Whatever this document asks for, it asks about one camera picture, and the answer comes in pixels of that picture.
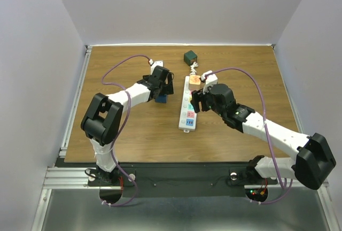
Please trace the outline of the blue cube plug adapter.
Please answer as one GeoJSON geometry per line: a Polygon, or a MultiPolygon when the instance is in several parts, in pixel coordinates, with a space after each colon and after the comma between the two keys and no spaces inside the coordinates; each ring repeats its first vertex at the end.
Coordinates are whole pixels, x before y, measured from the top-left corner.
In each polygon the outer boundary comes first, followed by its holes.
{"type": "Polygon", "coordinates": [[[160,95],[155,99],[156,103],[163,103],[166,104],[167,103],[167,95],[160,95]]]}

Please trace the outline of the orange cube plug adapter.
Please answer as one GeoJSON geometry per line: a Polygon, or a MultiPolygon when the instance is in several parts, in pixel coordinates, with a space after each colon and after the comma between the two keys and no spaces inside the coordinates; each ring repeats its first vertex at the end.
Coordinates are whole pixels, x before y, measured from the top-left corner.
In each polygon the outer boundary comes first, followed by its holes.
{"type": "Polygon", "coordinates": [[[189,90],[199,90],[201,88],[201,76],[198,75],[189,75],[189,90]]]}

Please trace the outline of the white multicolour power strip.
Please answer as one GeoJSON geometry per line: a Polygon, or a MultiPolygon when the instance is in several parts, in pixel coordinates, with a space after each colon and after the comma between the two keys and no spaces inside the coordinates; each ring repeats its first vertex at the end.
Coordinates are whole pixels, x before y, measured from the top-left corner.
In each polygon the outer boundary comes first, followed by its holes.
{"type": "Polygon", "coordinates": [[[192,104],[190,103],[191,90],[189,89],[189,76],[185,77],[180,119],[178,122],[178,128],[185,133],[189,133],[196,130],[197,114],[194,111],[192,104]]]}

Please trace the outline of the dark green cube adapter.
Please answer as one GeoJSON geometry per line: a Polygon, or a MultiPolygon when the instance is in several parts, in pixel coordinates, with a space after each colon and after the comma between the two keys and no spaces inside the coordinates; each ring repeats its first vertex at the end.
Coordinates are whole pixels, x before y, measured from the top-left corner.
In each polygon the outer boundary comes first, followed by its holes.
{"type": "Polygon", "coordinates": [[[187,51],[183,56],[183,60],[188,66],[191,66],[194,62],[197,62],[197,59],[198,56],[192,50],[187,51]]]}

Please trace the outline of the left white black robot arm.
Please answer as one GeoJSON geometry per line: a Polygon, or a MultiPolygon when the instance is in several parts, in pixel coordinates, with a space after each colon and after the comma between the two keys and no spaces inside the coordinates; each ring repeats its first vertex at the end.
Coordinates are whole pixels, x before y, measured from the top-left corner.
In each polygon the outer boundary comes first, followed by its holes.
{"type": "Polygon", "coordinates": [[[107,185],[118,181],[118,160],[112,155],[112,142],[127,123],[128,118],[121,123],[122,114],[126,112],[129,116],[131,108],[138,104],[172,95],[173,77],[169,69],[156,66],[150,75],[144,75],[129,88],[110,95],[94,95],[81,121],[81,129],[90,140],[96,158],[96,173],[89,174],[90,177],[100,179],[107,185]]]}

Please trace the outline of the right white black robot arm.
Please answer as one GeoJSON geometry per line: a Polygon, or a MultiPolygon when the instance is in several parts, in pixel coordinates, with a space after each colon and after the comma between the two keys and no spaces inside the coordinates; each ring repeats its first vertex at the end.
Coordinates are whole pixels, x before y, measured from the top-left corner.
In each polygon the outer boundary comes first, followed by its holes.
{"type": "Polygon", "coordinates": [[[255,157],[252,166],[246,169],[246,177],[252,183],[280,176],[298,180],[305,187],[317,190],[336,166],[323,135],[297,133],[264,119],[254,109],[237,103],[234,93],[225,84],[215,84],[208,90],[194,90],[191,95],[195,113],[212,110],[228,127],[270,142],[288,155],[278,159],[255,157]]]}

